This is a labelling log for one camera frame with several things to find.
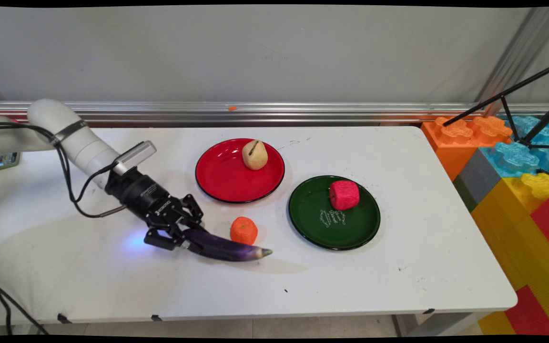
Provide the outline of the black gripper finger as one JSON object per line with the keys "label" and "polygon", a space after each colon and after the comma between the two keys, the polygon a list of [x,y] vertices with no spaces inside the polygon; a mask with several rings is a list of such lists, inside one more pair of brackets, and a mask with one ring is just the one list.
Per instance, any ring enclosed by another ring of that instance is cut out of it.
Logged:
{"label": "black gripper finger", "polygon": [[189,249],[191,246],[190,241],[179,229],[168,231],[165,228],[148,228],[143,242],[168,251],[174,251],[178,247]]}
{"label": "black gripper finger", "polygon": [[206,230],[202,221],[204,213],[192,194],[187,194],[179,200],[178,213],[180,215],[178,223],[181,226],[200,231]]}

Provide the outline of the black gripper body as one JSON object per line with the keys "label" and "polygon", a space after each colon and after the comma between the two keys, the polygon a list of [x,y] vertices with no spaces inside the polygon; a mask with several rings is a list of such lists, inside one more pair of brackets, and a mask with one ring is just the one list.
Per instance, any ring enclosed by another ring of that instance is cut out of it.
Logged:
{"label": "black gripper body", "polygon": [[183,211],[182,201],[169,194],[160,184],[137,168],[125,174],[111,172],[105,192],[126,206],[149,226],[165,230],[178,230]]}

